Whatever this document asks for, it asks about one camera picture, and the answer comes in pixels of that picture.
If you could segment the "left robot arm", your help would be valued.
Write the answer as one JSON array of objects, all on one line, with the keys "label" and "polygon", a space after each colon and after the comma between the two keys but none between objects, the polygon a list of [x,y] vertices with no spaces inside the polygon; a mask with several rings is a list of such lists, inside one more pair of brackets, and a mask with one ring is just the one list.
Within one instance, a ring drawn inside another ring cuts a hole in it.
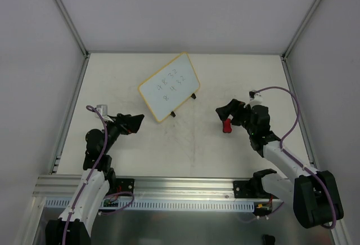
[{"label": "left robot arm", "polygon": [[137,133],[145,116],[118,113],[104,118],[99,112],[95,114],[103,129],[92,129],[85,136],[85,159],[79,185],[58,219],[47,223],[46,244],[91,244],[92,227],[106,197],[129,196],[131,200],[126,207],[134,202],[131,191],[116,191],[118,182],[108,152],[119,136]]}]

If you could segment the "red whiteboard eraser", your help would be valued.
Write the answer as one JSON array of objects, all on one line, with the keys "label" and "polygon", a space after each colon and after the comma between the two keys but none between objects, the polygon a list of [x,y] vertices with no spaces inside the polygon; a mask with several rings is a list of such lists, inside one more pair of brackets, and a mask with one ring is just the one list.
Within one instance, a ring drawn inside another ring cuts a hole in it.
[{"label": "red whiteboard eraser", "polygon": [[227,118],[225,121],[222,122],[222,132],[223,133],[231,133],[232,127],[231,127],[231,120]]}]

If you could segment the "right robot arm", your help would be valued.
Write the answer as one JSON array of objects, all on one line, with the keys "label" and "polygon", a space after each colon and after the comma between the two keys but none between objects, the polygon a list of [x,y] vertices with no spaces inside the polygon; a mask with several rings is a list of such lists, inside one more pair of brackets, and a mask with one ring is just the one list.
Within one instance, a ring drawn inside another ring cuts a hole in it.
[{"label": "right robot arm", "polygon": [[271,131],[266,106],[233,99],[215,111],[223,123],[224,133],[230,133],[232,126],[243,127],[252,149],[280,170],[254,173],[247,184],[248,191],[259,198],[270,194],[282,200],[306,229],[318,225],[331,229],[344,217],[334,175],[306,166],[281,145],[280,138]]}]

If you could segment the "yellow framed whiteboard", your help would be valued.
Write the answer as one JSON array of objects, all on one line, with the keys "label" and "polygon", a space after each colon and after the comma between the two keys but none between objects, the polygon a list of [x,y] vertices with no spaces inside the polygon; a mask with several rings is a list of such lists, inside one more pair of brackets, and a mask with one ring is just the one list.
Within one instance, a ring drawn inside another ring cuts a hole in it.
[{"label": "yellow framed whiteboard", "polygon": [[195,94],[200,82],[188,53],[183,52],[138,86],[157,122],[169,117]]}]

